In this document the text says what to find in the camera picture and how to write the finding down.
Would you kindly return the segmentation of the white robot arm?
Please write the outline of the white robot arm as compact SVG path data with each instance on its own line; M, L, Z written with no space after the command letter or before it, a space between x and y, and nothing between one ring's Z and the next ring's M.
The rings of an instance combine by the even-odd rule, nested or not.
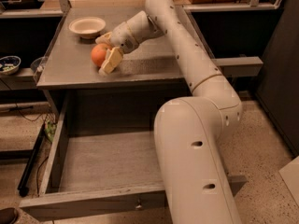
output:
M154 121L154 140L173 224L241 224L217 142L242 116L239 96L202 45L180 22L173 0L146 0L143 11L99 37L111 48L100 72L164 35L191 96L165 103Z

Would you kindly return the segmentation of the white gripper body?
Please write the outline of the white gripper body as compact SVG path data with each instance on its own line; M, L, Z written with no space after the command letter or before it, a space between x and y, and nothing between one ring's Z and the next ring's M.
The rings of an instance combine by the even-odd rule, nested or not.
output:
M126 22L121 23L112 31L110 42L115 47L120 47L124 54L131 53L139 47Z

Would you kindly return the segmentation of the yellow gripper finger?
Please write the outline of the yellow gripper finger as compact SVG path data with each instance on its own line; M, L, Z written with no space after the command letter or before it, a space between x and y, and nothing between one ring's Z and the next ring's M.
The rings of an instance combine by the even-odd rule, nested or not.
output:
M112 43L110 41L111 35L112 35L111 32L105 33L104 35L101 35L101 36L97 37L95 39L95 43L96 44L105 43L105 44L108 44L108 45L112 46Z
M109 75L121 63L122 59L123 59L123 52L120 47L109 49L99 69L99 73L104 76Z

